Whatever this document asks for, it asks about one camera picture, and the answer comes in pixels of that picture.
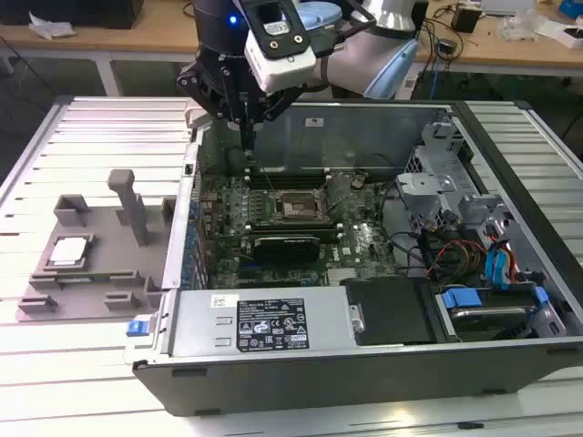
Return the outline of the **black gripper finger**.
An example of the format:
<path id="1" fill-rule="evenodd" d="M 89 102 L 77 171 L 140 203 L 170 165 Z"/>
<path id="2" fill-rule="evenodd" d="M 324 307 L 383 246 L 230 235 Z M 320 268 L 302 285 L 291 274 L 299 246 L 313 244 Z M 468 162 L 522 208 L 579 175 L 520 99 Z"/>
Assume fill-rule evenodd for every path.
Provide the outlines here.
<path id="1" fill-rule="evenodd" d="M 192 62 L 184 67 L 177 85 L 217 119 L 240 132 L 242 150 L 250 150 L 250 121 L 244 96 L 249 91 L 249 70 L 238 62 Z"/>
<path id="2" fill-rule="evenodd" d="M 302 86 L 294 86 L 267 95 L 258 87 L 248 93 L 248 150 L 255 146 L 255 128 L 264 121 L 273 121 L 302 94 Z"/>

